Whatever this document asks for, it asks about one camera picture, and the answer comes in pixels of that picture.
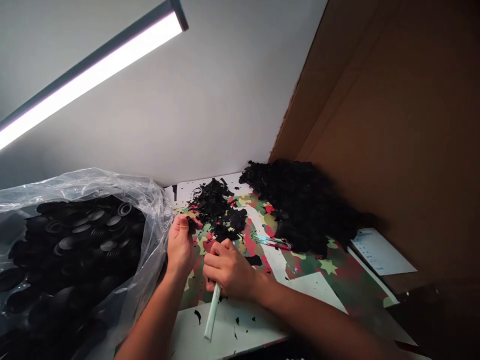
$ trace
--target wrist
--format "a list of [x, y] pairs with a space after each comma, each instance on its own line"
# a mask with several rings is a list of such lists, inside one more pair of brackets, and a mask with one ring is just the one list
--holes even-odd
[[192, 270], [187, 266], [178, 266], [169, 263], [166, 268], [165, 278], [179, 282], [186, 282], [191, 271]]
[[253, 303], [263, 306], [265, 293], [267, 291], [267, 286], [269, 282], [269, 278], [264, 273], [260, 271], [255, 271], [255, 277], [251, 290], [251, 301]]

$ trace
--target paper document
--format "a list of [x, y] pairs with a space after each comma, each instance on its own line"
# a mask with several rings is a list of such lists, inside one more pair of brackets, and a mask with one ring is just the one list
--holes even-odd
[[373, 227], [360, 229], [355, 239], [351, 242], [380, 276], [417, 271], [417, 269]]

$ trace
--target scissors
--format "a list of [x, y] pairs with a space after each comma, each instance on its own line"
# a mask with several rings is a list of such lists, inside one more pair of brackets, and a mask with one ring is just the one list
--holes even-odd
[[266, 237], [266, 236], [254, 235], [253, 237], [258, 238], [258, 240], [253, 239], [257, 243], [268, 245], [274, 248], [283, 249], [283, 250], [292, 250], [292, 245], [290, 245], [287, 242], [280, 241], [280, 240], [277, 240], [271, 237]]

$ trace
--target work surface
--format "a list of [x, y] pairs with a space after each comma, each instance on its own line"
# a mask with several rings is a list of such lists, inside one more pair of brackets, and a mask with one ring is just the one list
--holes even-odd
[[[271, 215], [273, 207], [251, 193], [248, 185], [238, 184], [239, 174], [222, 177], [234, 193], [228, 201], [236, 200], [238, 208], [246, 209], [248, 214], [243, 239], [234, 241], [234, 244], [245, 257], [255, 257], [253, 266], [257, 271], [358, 318], [372, 330], [378, 330], [379, 316], [384, 317], [384, 303], [389, 303], [390, 298], [352, 255], [333, 239], [328, 244], [327, 259], [255, 242], [253, 235], [274, 235], [277, 223]], [[176, 211], [193, 215], [185, 202], [191, 199], [196, 187], [209, 181], [178, 184], [176, 200], [173, 189], [167, 188]], [[196, 232], [193, 240], [198, 257], [185, 284], [173, 330], [172, 359], [223, 359], [285, 339], [287, 334], [262, 309], [228, 298], [218, 304], [211, 343], [204, 339], [212, 301], [212, 293], [206, 291], [203, 276], [204, 255], [210, 251], [215, 239], [205, 226]]]

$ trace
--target white stick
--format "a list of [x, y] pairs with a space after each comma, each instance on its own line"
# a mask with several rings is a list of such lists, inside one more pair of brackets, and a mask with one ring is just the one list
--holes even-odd
[[213, 291], [213, 297], [211, 298], [210, 312], [208, 313], [208, 319], [206, 320], [205, 333], [203, 336], [208, 341], [212, 341], [212, 333], [214, 332], [215, 314], [217, 313], [217, 305], [220, 298], [220, 286], [217, 282], [215, 284], [215, 290]]

